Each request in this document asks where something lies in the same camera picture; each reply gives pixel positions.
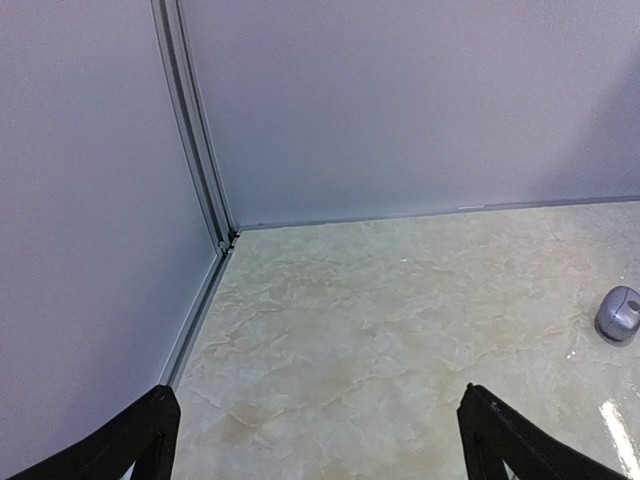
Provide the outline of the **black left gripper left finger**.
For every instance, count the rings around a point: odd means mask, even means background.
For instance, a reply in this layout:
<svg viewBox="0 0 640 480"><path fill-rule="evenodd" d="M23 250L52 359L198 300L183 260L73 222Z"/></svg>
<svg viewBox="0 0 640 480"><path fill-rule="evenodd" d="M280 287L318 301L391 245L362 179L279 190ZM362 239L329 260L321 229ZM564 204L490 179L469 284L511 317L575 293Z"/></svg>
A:
<svg viewBox="0 0 640 480"><path fill-rule="evenodd" d="M181 410L173 389L156 385L76 444L15 479L169 479Z"/></svg>

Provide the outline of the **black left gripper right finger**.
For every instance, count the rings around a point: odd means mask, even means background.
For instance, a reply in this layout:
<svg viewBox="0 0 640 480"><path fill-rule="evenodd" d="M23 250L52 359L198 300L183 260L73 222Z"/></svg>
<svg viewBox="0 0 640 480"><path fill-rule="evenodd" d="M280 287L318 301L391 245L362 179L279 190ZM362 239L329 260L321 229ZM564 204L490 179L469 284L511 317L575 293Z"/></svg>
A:
<svg viewBox="0 0 640 480"><path fill-rule="evenodd" d="M622 479L624 476L557 441L482 385L468 384L457 409L467 477Z"/></svg>

